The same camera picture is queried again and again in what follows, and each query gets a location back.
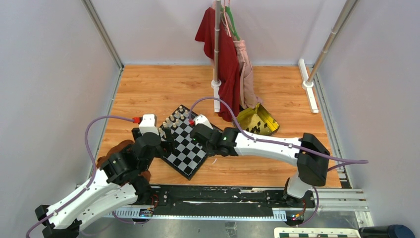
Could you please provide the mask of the yellow metal tin tray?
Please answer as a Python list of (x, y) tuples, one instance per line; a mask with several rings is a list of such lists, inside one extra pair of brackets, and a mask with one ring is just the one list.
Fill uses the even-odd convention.
[(280, 128), (277, 120), (261, 103), (254, 108), (243, 109), (236, 118), (243, 130), (258, 135), (272, 136)]

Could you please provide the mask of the black white chessboard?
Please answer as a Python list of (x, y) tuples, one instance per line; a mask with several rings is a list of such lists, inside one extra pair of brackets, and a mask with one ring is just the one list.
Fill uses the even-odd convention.
[[(194, 119), (198, 115), (190, 110), (189, 116)], [(158, 128), (158, 131), (164, 141), (163, 130), (160, 131)], [(208, 157), (203, 147), (190, 137), (190, 133), (188, 135), (186, 133), (173, 135), (175, 150), (172, 154), (163, 158), (166, 163), (188, 180), (192, 179)]]

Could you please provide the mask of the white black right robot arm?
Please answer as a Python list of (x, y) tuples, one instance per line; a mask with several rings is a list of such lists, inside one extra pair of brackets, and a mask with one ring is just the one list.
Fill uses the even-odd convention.
[(295, 166), (297, 172), (287, 179), (283, 194), (277, 199), (288, 207), (308, 204), (307, 191), (326, 184), (330, 153), (313, 134), (278, 138), (233, 127), (219, 131), (197, 124), (190, 136), (211, 156), (260, 156)]

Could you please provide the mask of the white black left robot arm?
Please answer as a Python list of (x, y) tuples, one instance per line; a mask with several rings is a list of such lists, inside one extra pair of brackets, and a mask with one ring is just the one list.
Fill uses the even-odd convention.
[(156, 208), (146, 172), (154, 158), (174, 152), (170, 128), (140, 133), (135, 141), (110, 154), (91, 178), (54, 205), (40, 205), (35, 213), (45, 238), (76, 238), (92, 222), (116, 209), (138, 203)]

